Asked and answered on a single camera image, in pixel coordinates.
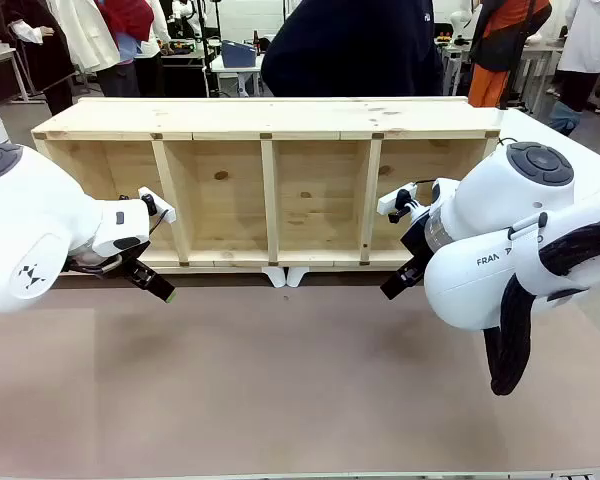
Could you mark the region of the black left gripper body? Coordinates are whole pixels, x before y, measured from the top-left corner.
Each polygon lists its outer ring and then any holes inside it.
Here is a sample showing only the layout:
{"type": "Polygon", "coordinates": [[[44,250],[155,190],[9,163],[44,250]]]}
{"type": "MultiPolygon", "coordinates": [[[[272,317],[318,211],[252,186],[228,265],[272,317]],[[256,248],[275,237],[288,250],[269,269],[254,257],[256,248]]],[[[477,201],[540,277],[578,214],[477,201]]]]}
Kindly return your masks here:
{"type": "Polygon", "coordinates": [[[139,260],[148,245],[136,245],[122,251],[120,263],[113,269],[114,278],[124,278],[138,288],[148,288],[155,272],[139,260]]]}

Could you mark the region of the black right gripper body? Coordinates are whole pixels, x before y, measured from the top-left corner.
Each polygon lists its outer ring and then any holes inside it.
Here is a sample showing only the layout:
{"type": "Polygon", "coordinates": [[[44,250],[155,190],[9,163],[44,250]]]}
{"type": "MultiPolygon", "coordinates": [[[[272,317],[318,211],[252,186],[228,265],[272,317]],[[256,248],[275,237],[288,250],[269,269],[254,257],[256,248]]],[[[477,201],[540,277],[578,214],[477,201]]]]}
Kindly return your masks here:
{"type": "Polygon", "coordinates": [[[423,273],[432,258],[433,251],[425,237],[426,223],[427,219],[416,220],[402,236],[401,243],[412,255],[411,259],[401,267],[402,270],[423,273]]]}

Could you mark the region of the brown table mat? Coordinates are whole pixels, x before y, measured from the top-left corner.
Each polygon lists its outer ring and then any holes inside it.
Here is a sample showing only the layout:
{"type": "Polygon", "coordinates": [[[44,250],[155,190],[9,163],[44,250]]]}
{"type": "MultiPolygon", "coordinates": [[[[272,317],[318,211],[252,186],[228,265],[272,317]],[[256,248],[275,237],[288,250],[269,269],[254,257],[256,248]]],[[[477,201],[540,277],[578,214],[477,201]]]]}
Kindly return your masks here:
{"type": "Polygon", "coordinates": [[[524,377],[414,289],[57,289],[0,315],[0,476],[600,467],[600,331],[539,316],[524,377]]]}

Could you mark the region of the wooden four-compartment shelf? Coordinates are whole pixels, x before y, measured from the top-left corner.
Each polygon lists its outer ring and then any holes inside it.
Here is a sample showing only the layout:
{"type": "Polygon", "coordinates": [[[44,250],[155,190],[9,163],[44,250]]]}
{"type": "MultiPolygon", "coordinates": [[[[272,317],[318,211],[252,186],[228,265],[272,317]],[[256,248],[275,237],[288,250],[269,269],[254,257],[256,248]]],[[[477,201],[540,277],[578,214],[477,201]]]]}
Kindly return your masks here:
{"type": "Polygon", "coordinates": [[[143,255],[158,271],[382,271],[409,252],[379,198],[413,181],[429,201],[433,180],[494,150],[500,123],[461,97],[92,97],[32,137],[95,198],[146,186],[175,207],[143,255]]]}

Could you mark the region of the person in dark sweater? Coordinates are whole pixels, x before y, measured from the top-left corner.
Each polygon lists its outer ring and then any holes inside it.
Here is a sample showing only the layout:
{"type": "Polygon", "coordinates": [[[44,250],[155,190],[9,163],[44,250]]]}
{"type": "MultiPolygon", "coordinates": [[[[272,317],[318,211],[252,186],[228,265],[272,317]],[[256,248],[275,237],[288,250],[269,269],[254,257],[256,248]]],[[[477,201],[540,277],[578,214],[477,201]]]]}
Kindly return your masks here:
{"type": "Polygon", "coordinates": [[[276,97],[439,96],[433,1],[301,0],[261,75],[276,97]]]}

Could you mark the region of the person in orange clothes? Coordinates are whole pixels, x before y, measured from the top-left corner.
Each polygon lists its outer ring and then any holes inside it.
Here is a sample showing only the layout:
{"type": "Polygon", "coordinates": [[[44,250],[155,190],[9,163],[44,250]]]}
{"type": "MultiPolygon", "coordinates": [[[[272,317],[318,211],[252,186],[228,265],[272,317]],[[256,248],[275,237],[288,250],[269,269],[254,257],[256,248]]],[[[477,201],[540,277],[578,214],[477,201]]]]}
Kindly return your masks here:
{"type": "Polygon", "coordinates": [[[522,50],[552,13],[550,0],[480,0],[471,43],[468,100],[474,107],[504,108],[522,50]]]}

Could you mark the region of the mannequin in black coat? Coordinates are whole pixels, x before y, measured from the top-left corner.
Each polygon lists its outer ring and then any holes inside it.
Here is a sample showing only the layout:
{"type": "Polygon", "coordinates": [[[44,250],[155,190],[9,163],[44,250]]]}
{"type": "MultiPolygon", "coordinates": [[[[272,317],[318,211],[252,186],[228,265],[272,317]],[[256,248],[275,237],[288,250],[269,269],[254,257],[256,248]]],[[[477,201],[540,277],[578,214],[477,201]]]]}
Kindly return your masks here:
{"type": "Polygon", "coordinates": [[[52,116],[73,105],[70,78],[75,73],[66,37],[46,0],[0,0],[6,28],[14,35],[36,91],[52,116]]]}

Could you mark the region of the blue box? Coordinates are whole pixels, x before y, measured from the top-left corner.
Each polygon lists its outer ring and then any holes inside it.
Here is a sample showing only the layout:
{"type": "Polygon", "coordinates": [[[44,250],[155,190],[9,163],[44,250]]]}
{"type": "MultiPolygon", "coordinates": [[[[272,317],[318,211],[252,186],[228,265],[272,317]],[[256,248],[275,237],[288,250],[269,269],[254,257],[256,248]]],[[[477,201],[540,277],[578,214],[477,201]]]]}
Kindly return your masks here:
{"type": "Polygon", "coordinates": [[[258,51],[253,45],[223,40],[221,56],[225,68],[245,69],[256,66],[258,51]]]}

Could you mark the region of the white coat on mannequin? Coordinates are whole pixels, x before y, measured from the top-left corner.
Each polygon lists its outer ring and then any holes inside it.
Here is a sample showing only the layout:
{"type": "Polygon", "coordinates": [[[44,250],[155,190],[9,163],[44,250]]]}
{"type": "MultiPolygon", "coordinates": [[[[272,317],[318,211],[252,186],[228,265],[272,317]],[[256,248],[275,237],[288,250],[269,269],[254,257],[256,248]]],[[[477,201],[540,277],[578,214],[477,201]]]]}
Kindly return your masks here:
{"type": "Polygon", "coordinates": [[[71,59],[82,72],[96,73],[120,62],[118,47],[95,0],[49,0],[71,59]]]}

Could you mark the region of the person with red scarf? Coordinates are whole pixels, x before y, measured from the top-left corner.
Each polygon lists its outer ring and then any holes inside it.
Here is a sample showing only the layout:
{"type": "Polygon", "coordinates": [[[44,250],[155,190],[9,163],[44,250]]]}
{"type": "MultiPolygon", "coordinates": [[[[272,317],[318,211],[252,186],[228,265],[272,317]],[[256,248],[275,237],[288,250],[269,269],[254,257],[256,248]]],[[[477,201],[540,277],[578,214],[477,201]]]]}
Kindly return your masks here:
{"type": "Polygon", "coordinates": [[[159,0],[96,0],[120,60],[96,73],[106,97],[165,95],[162,52],[171,50],[159,0]]]}

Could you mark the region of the white lab table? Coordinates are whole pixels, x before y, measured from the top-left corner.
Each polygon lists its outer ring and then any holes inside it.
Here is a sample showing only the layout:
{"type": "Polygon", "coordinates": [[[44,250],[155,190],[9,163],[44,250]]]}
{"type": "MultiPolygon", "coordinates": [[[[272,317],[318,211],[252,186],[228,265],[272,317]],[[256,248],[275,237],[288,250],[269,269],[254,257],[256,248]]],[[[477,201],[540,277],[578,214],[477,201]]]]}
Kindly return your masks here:
{"type": "Polygon", "coordinates": [[[9,63],[13,71],[18,94],[8,101],[9,104],[43,104],[42,93],[33,86],[28,70],[16,48],[0,43],[0,64],[9,63]]]}

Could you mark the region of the person in white lab coat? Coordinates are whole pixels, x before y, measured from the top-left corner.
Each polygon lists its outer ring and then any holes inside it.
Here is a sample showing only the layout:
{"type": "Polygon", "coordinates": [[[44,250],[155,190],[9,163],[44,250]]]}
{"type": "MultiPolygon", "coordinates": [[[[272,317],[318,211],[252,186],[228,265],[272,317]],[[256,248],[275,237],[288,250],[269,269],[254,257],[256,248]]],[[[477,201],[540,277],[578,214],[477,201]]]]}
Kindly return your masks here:
{"type": "Polygon", "coordinates": [[[600,75],[600,0],[570,0],[565,20],[567,38],[557,66],[559,98],[548,126],[569,136],[600,75]]]}

